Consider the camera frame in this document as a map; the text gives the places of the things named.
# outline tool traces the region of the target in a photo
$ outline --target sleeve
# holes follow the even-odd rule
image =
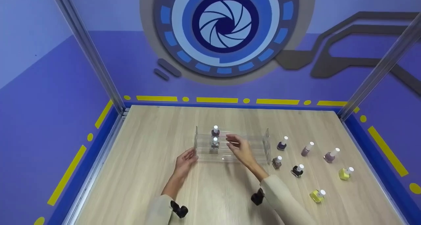
[[[316,225],[304,207],[296,201],[285,183],[276,175],[262,180],[260,187],[269,204],[285,225]]]
[[[145,225],[168,225],[173,209],[168,195],[161,195],[152,201],[148,214],[146,215]]]

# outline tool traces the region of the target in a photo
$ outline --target nail polish bottle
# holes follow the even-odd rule
[[[213,137],[215,137],[215,136],[219,136],[219,129],[218,129],[218,126],[213,126],[213,129],[212,129],[212,136],[213,136]]]
[[[287,147],[288,136],[284,136],[284,140],[278,143],[276,147],[278,150],[284,151]]]
[[[305,157],[310,152],[311,148],[314,146],[314,142],[310,141],[310,143],[304,147],[303,151],[301,151],[301,156]]]
[[[351,177],[351,173],[354,171],[353,167],[349,167],[348,169],[342,168],[339,170],[339,178],[341,180],[347,181]]]
[[[326,162],[328,162],[328,163],[332,163],[332,162],[333,162],[333,160],[335,160],[335,155],[336,155],[337,153],[339,153],[339,151],[341,151],[339,148],[335,148],[335,150],[334,150],[334,151],[332,151],[332,152],[327,152],[327,153],[323,156],[323,158],[325,159],[325,161],[326,161]]]
[[[272,159],[272,166],[273,168],[275,168],[275,170],[279,169],[282,166],[281,160],[281,156],[277,156],[276,158]]]
[[[217,137],[214,137],[213,138],[213,140],[212,140],[212,147],[213,148],[219,147],[219,142],[218,142],[218,138]]]
[[[292,170],[291,173],[296,177],[296,178],[300,178],[301,175],[304,173],[303,171],[304,169],[304,165],[300,164],[300,165],[295,165]]]
[[[313,199],[313,201],[316,203],[321,203],[325,199],[325,195],[326,191],[324,191],[323,189],[321,189],[320,191],[316,189],[315,191],[310,193],[311,199]]]

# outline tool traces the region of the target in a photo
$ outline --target acrylic rack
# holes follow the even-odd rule
[[[212,147],[213,136],[211,134],[211,129],[207,134],[199,134],[196,126],[196,133],[194,135],[194,148],[196,149],[196,153],[199,156],[198,161],[238,163],[238,159],[227,146],[227,134],[233,134],[233,132],[220,130],[218,136],[219,146],[215,148]],[[241,137],[249,141],[253,155],[259,164],[264,165],[271,163],[272,157],[270,155],[269,129],[266,129],[265,135],[241,135]]]

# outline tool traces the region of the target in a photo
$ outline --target black device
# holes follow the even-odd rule
[[[257,193],[254,193],[251,196],[251,201],[253,201],[253,203],[257,206],[259,206],[261,203],[263,203],[263,198],[264,198],[264,194],[263,194],[263,190],[262,188],[260,188]]]
[[[173,208],[173,212],[179,216],[179,218],[184,218],[188,213],[188,208],[183,206],[179,206],[175,201],[171,200],[170,203],[171,207]]]

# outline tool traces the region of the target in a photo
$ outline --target metal frame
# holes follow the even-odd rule
[[[129,108],[127,108],[124,111],[122,116],[118,116],[118,118],[116,119],[110,133],[108,134],[107,139],[104,142],[103,147],[99,151],[99,154],[96,157],[95,162],[93,163],[89,171],[89,174],[87,175],[82,187],[80,188],[79,193],[75,198],[75,201],[73,201],[72,207],[70,207],[70,210],[67,213],[67,216],[64,219],[62,225],[72,225],[76,223],[76,220],[78,219],[78,216],[82,210],[82,207],[85,204],[89,196],[89,193],[95,184],[96,178],[99,176],[99,173],[101,172],[102,166],[104,165],[108,157],[108,154],[110,153],[110,150],[115,142],[115,139],[117,138],[118,132],[120,131],[124,123],[124,120],[126,119],[128,111],[129,111]]]
[[[99,81],[103,85],[108,96],[114,103],[114,107],[117,109],[117,112],[120,115],[123,115],[125,106],[123,100],[118,94],[117,88],[115,87],[113,81],[107,69],[105,68],[104,62],[102,62],[101,57],[98,54],[98,51],[93,45],[92,39],[89,36],[81,18],[79,17],[75,6],[71,0],[55,0],[57,5],[67,23],[69,24],[73,34],[75,35],[76,40],[78,41],[80,48],[85,53],[86,58],[89,60],[93,70],[99,78]]]
[[[400,58],[421,38],[421,13],[408,25],[396,42],[388,50],[377,66],[352,95],[348,103],[339,111],[338,116],[345,121],[354,109],[373,91],[380,81],[396,65]]]

